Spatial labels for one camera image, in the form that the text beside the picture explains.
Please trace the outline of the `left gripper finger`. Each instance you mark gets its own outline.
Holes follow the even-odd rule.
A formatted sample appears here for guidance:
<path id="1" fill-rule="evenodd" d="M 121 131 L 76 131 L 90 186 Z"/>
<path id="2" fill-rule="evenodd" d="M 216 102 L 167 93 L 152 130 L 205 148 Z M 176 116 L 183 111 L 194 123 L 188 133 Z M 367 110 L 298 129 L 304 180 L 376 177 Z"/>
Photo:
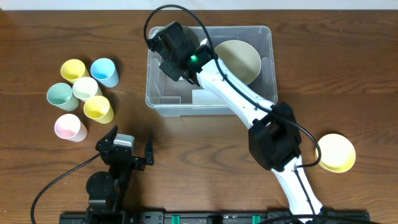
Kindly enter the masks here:
<path id="1" fill-rule="evenodd" d="M 97 143 L 96 148 L 110 148 L 116 138 L 118 126 L 115 125 L 107 134 L 105 134 Z"/>
<path id="2" fill-rule="evenodd" d="M 150 133 L 149 140 L 148 140 L 145 150 L 144 150 L 146 165 L 149 165 L 149 166 L 154 165 L 153 138 L 154 138 L 153 133 Z"/>

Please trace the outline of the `beige large bowl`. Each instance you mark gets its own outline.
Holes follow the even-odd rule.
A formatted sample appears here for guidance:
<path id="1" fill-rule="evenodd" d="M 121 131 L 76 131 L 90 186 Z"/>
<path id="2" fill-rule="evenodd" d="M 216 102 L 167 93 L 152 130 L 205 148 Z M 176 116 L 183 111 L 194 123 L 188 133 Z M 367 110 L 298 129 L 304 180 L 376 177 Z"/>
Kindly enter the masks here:
<path id="1" fill-rule="evenodd" d="M 227 40 L 215 47 L 226 67 L 243 83 L 249 85 L 260 74 L 261 58 L 257 50 L 241 40 Z"/>

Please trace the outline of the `yellow small bowl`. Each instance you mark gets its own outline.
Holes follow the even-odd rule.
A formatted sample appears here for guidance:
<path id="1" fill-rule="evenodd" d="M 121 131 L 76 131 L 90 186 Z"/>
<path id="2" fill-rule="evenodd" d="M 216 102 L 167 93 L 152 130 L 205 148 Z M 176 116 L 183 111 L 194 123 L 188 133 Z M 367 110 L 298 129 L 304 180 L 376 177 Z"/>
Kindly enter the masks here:
<path id="1" fill-rule="evenodd" d="M 356 151 L 349 139 L 341 134 L 326 134 L 320 138 L 321 159 L 318 163 L 323 169 L 335 173 L 349 171 L 356 161 Z"/>

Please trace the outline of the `light grey small bowl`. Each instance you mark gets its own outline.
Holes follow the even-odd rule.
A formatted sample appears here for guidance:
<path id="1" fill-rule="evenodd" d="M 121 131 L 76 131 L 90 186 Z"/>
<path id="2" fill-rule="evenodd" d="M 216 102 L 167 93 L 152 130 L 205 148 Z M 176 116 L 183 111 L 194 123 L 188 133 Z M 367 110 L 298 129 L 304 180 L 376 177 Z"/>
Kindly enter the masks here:
<path id="1" fill-rule="evenodd" d="M 200 46 L 200 41 L 196 33 L 189 28 L 188 26 L 182 26 L 183 33 L 185 34 L 185 37 L 189 40 L 191 40 L 194 44 L 194 46 L 197 48 Z"/>

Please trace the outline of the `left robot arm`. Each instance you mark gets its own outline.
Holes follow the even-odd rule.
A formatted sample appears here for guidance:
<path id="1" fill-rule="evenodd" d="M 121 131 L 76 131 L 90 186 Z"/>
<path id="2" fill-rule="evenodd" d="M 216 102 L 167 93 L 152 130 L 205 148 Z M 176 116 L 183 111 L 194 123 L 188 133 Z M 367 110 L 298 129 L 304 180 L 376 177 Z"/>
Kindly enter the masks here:
<path id="1" fill-rule="evenodd" d="M 144 157 L 133 155 L 134 137 L 119 134 L 117 126 L 96 143 L 95 149 L 109 170 L 94 173 L 86 183 L 88 223 L 104 219 L 119 219 L 121 223 L 126 223 L 129 219 L 122 210 L 124 196 L 131 173 L 134 170 L 143 171 L 146 165 L 154 164 L 153 134 L 149 134 Z"/>

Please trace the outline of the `clear plastic storage container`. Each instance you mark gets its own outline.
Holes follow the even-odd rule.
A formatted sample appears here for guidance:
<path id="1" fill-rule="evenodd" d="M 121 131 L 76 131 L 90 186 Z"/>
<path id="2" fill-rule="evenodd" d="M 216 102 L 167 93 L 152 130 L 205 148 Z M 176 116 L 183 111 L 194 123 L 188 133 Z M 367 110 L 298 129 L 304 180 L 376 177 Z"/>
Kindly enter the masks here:
<path id="1" fill-rule="evenodd" d="M 208 26 L 214 46 L 227 40 L 241 40 L 252 45 L 260 55 L 261 71 L 249 88 L 263 98 L 278 102 L 272 33 L 267 26 Z M 156 52 L 148 51 L 146 103 L 162 116 L 233 114 L 226 105 L 194 105 L 192 90 L 201 90 L 183 78 L 173 81 L 159 68 L 163 62 Z"/>

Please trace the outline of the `white label in container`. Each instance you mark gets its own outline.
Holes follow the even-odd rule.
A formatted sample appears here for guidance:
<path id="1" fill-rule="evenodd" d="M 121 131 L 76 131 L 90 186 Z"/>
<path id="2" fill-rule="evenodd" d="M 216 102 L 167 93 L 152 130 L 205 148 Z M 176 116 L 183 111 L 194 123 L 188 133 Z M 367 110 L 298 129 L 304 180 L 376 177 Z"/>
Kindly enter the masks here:
<path id="1" fill-rule="evenodd" d="M 194 105 L 225 105 L 224 101 L 208 90 L 192 90 Z"/>

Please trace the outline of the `yellow cup lower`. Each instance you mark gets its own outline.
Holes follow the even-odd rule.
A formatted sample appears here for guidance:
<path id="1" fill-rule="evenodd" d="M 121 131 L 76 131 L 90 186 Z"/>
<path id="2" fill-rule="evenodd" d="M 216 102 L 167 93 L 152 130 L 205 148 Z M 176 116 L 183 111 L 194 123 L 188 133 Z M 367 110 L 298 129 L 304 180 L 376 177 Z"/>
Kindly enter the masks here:
<path id="1" fill-rule="evenodd" d="M 114 111 L 107 98 L 104 96 L 93 96 L 88 99 L 83 107 L 84 114 L 101 124 L 110 123 L 114 118 Z"/>

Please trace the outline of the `yellow cup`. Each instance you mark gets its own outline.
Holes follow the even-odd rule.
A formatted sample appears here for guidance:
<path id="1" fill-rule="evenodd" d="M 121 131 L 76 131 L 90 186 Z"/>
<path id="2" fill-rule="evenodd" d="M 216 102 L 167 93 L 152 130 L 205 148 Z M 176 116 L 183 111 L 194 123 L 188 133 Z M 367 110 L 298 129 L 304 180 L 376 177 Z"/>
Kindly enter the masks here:
<path id="1" fill-rule="evenodd" d="M 104 96 L 93 96 L 88 99 L 83 107 L 84 114 L 101 124 L 110 123 L 114 118 L 114 111 L 107 98 Z"/>
<path id="2" fill-rule="evenodd" d="M 90 76 L 85 64 L 78 59 L 67 60 L 60 68 L 61 76 L 74 84 L 77 80 L 83 77 Z"/>

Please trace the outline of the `pink cup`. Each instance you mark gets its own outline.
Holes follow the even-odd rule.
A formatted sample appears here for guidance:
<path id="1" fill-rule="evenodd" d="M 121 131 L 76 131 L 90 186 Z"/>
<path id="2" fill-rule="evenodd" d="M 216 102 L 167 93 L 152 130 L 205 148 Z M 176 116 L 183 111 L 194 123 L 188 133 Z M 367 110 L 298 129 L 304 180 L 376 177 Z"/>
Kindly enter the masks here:
<path id="1" fill-rule="evenodd" d="M 64 114 L 56 120 L 55 134 L 68 141 L 80 142 L 87 137 L 88 130 L 80 119 L 74 114 Z"/>

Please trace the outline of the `white cup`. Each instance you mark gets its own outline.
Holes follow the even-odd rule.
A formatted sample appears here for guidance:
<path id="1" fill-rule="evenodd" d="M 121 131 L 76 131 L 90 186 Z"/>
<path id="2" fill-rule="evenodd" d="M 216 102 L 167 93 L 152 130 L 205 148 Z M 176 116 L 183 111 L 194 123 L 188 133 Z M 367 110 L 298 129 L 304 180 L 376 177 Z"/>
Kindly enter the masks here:
<path id="1" fill-rule="evenodd" d="M 86 102 L 93 96 L 102 96 L 102 91 L 97 81 L 91 77 L 82 77 L 72 86 L 73 94 L 81 101 Z"/>

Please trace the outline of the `mint green cup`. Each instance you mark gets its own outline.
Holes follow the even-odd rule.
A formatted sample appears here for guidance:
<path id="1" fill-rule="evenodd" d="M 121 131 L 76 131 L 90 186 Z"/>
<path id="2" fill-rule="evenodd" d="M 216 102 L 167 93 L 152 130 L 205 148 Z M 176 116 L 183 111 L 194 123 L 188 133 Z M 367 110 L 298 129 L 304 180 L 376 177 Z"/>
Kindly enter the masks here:
<path id="1" fill-rule="evenodd" d="M 72 92 L 72 87 L 66 83 L 52 85 L 47 91 L 47 101 L 65 111 L 73 111 L 80 104 L 79 99 Z"/>

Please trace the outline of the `light blue cup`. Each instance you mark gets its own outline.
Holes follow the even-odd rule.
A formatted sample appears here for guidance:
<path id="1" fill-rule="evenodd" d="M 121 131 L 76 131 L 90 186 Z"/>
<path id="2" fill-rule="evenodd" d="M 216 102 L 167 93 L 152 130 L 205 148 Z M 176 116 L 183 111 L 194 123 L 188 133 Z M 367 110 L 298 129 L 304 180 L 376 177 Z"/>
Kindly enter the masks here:
<path id="1" fill-rule="evenodd" d="M 94 79 L 107 88 L 119 83 L 119 75 L 115 63 L 109 58 L 99 58 L 91 65 L 90 72 Z"/>

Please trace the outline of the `yellow cup upper left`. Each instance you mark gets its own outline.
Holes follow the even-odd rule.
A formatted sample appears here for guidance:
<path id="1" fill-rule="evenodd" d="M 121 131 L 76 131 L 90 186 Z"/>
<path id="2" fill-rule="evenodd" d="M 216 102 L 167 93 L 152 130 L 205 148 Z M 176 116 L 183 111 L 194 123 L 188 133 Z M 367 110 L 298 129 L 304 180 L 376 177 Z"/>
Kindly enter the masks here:
<path id="1" fill-rule="evenodd" d="M 74 84 L 77 80 L 83 77 L 90 76 L 85 64 L 78 59 L 67 60 L 60 68 L 61 76 Z"/>

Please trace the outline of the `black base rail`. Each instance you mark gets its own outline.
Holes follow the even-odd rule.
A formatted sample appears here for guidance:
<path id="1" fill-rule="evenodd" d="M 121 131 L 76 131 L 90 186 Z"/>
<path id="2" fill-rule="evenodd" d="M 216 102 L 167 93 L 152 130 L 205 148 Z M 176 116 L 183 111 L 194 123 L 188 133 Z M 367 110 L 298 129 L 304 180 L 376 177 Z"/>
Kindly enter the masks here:
<path id="1" fill-rule="evenodd" d="M 163 213 L 142 212 L 140 215 L 87 215 L 83 213 L 61 214 L 59 224 L 127 223 L 127 224 L 256 224 L 286 217 L 287 211 L 266 213 Z"/>

